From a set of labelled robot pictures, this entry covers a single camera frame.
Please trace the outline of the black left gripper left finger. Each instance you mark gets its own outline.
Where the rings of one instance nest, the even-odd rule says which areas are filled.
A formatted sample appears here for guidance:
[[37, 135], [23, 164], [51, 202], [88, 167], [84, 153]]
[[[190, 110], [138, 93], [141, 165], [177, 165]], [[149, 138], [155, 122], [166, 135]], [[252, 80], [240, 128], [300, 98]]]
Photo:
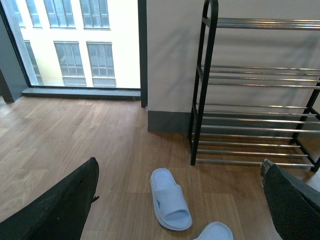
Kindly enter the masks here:
[[75, 169], [0, 224], [2, 240], [79, 240], [93, 202], [99, 164], [95, 157]]

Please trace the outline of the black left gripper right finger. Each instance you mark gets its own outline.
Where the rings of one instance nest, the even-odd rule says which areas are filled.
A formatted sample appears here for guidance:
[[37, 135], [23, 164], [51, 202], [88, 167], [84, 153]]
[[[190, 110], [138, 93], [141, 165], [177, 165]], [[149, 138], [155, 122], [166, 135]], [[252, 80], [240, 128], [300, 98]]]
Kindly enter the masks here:
[[320, 192], [269, 159], [260, 178], [273, 225], [283, 240], [320, 238]]

